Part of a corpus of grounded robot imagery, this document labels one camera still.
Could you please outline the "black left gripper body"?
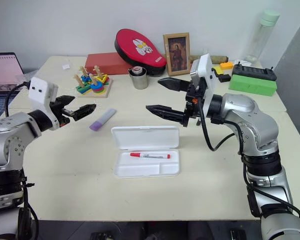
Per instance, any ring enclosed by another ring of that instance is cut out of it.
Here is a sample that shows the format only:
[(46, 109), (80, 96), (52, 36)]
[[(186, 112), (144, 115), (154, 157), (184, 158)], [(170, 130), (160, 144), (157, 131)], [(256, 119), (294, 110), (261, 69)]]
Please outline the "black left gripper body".
[(57, 118), (57, 120), (59, 122), (59, 125), (64, 126), (64, 125), (66, 125), (70, 122), (70, 119), (66, 116), (63, 116), (63, 109), (64, 108), (58, 107), (55, 104), (55, 101), (50, 103), (50, 109), (51, 109), (52, 113), (55, 115), (55, 117)]

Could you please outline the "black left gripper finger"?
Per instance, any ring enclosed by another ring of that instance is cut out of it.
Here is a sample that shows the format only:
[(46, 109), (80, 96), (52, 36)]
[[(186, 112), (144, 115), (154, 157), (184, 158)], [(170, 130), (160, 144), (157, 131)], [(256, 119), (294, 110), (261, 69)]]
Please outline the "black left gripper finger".
[(72, 118), (75, 121), (85, 118), (96, 109), (96, 106), (97, 106), (96, 104), (86, 104), (84, 106), (81, 106), (78, 110), (73, 112)]
[(65, 106), (69, 105), (74, 99), (75, 97), (71, 95), (61, 95), (56, 98), (55, 104), (59, 108), (64, 108)]

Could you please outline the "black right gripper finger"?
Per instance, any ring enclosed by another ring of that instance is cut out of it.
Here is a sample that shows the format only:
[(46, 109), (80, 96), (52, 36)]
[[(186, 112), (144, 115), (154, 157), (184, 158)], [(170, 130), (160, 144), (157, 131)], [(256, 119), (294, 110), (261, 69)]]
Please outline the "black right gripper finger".
[(186, 92), (191, 85), (190, 81), (174, 77), (164, 77), (159, 79), (157, 82), (165, 88), (176, 92)]
[(146, 105), (145, 108), (152, 114), (173, 122), (183, 122), (184, 113), (182, 111), (173, 110), (171, 107), (164, 105)]

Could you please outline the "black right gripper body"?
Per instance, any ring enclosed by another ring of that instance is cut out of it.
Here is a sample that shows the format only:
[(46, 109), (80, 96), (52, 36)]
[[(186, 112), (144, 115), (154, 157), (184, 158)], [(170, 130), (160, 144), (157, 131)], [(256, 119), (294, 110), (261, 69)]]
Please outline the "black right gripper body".
[(200, 111), (203, 110), (203, 103), (204, 103), (204, 95), (207, 89), (207, 84), (205, 79), (200, 79), (198, 86), (190, 82), (188, 86), (185, 88), (185, 108), (183, 112), (183, 120), (182, 126), (187, 127), (190, 118), (197, 118), (200, 116)]

